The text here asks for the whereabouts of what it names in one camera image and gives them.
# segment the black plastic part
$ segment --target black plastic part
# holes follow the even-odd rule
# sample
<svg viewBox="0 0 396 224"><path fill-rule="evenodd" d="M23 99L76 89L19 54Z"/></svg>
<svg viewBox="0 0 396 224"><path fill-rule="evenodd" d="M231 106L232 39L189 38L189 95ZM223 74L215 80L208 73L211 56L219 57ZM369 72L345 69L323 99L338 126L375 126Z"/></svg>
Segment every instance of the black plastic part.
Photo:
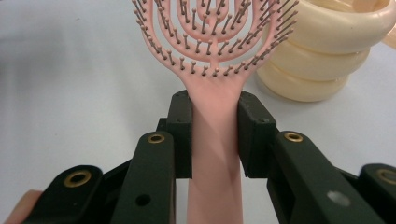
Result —
<svg viewBox="0 0 396 224"><path fill-rule="evenodd" d="M102 180L102 171L94 166L80 165L62 172L43 192L23 223L97 223L93 214L105 200Z"/></svg>
<svg viewBox="0 0 396 224"><path fill-rule="evenodd" d="M368 164L361 168L359 187L366 201L387 222L396 223L396 168Z"/></svg>
<svg viewBox="0 0 396 224"><path fill-rule="evenodd" d="M174 157L171 134L147 133L140 138L111 223L175 223Z"/></svg>
<svg viewBox="0 0 396 224"><path fill-rule="evenodd" d="M191 167L192 106L187 91L173 95L166 120L166 131L175 139L176 178L192 178Z"/></svg>
<svg viewBox="0 0 396 224"><path fill-rule="evenodd" d="M275 207L281 224L385 223L305 135L279 133L273 153L284 176L273 173L270 182L287 180L289 185L285 192L274 190L273 186L268 188L273 204L294 203L289 213L288 210L280 213L282 207ZM283 199L283 194L292 194L295 201L277 202Z"/></svg>
<svg viewBox="0 0 396 224"><path fill-rule="evenodd" d="M268 177L269 146L277 133L275 119L260 100L243 91L238 102L238 145L246 176Z"/></svg>

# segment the pink object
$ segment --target pink object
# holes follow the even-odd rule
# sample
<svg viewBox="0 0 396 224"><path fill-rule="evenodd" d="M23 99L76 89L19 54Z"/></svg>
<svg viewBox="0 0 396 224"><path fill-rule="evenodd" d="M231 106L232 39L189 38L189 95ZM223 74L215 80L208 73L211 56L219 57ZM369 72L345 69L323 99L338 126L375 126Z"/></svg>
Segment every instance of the pink object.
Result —
<svg viewBox="0 0 396 224"><path fill-rule="evenodd" d="M275 0L235 0L232 16L229 0L212 5L211 0L197 0L192 9L186 0L154 0L163 36L182 55L176 56L156 36L153 1L132 2L149 50L182 80L192 100L188 223L243 223L236 106L248 77L292 32L289 24L295 21L282 18L282 9L291 8ZM177 4L184 34L170 20L171 2ZM235 39L248 21L250 8L249 32ZM244 55L264 34L267 39L253 57L235 65L219 64Z"/></svg>

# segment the white surface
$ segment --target white surface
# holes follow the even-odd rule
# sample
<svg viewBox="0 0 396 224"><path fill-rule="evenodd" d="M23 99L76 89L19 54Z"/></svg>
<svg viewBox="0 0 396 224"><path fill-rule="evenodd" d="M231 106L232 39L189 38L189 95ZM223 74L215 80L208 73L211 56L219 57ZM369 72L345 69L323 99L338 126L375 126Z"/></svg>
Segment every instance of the white surface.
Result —
<svg viewBox="0 0 396 224"><path fill-rule="evenodd" d="M144 45L127 0L0 1L0 222L28 189L91 164L129 160L139 137L166 117L176 76ZM245 87L280 130L308 135L337 167L396 166L396 50L373 47L332 99L301 104ZM185 222L186 181L177 181ZM277 223L264 180L243 180L246 223Z"/></svg>

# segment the pink hair brush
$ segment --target pink hair brush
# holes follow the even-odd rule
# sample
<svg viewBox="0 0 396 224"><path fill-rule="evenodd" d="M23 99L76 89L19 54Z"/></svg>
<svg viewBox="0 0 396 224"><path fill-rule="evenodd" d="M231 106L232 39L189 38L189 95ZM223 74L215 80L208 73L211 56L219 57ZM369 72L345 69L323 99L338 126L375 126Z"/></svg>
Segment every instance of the pink hair brush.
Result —
<svg viewBox="0 0 396 224"><path fill-rule="evenodd" d="M237 144L237 103L249 76L292 33L298 1L133 0L137 23L149 50L183 82L192 101L192 179L189 182L189 224L243 223L240 163ZM182 34L171 21L177 5ZM154 8L166 49L154 29ZM237 38L251 16L246 35ZM254 56L234 65L266 36Z"/></svg>

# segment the brush bristle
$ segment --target brush bristle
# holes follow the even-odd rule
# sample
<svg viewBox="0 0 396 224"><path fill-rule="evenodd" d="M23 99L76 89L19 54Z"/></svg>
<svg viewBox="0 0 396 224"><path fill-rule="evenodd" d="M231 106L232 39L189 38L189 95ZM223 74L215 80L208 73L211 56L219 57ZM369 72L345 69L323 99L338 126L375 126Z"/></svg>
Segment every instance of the brush bristle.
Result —
<svg viewBox="0 0 396 224"><path fill-rule="evenodd" d="M216 7L211 7L210 0L197 0L193 8L188 0L176 0L178 20L184 30L181 34L171 21L171 0L132 2L137 23L152 54L178 76L201 74L204 77L253 73L271 51L293 32L292 25L296 22L294 17L297 14L293 7L298 4L298 1L290 3L290 0L283 3L279 0L235 0L232 15L229 14L229 0L217 0ZM153 24L153 2L163 36L184 57L178 58L172 54L172 50L164 49L157 38ZM249 31L245 36L233 40L247 25L250 11L252 24ZM219 65L247 53L263 35L266 35L265 41L253 57L235 65Z"/></svg>

